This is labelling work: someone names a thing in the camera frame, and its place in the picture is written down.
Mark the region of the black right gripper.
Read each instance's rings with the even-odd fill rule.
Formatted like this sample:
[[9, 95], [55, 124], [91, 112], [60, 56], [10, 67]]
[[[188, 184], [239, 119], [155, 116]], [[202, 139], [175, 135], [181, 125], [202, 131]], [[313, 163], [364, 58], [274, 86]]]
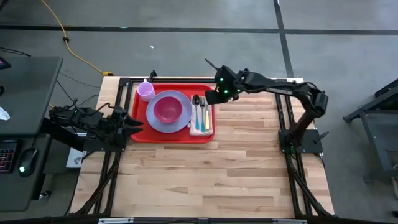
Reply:
[[218, 93], [220, 95], [220, 103], [227, 103], [232, 99], [232, 95], [239, 94], [241, 90], [236, 87], [237, 74], [229, 67], [222, 65], [216, 69], [215, 90], [206, 90], [205, 98], [209, 105], [219, 103]]

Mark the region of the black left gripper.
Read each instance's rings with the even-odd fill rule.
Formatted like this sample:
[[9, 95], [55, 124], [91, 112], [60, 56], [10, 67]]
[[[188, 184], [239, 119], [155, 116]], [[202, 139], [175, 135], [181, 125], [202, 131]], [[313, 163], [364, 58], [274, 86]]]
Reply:
[[115, 141], [126, 141], [129, 136], [143, 130], [142, 128], [126, 128], [126, 124], [133, 127], [141, 126], [143, 122], [128, 117], [127, 110], [118, 106], [113, 109], [109, 120], [116, 126], [113, 133]]

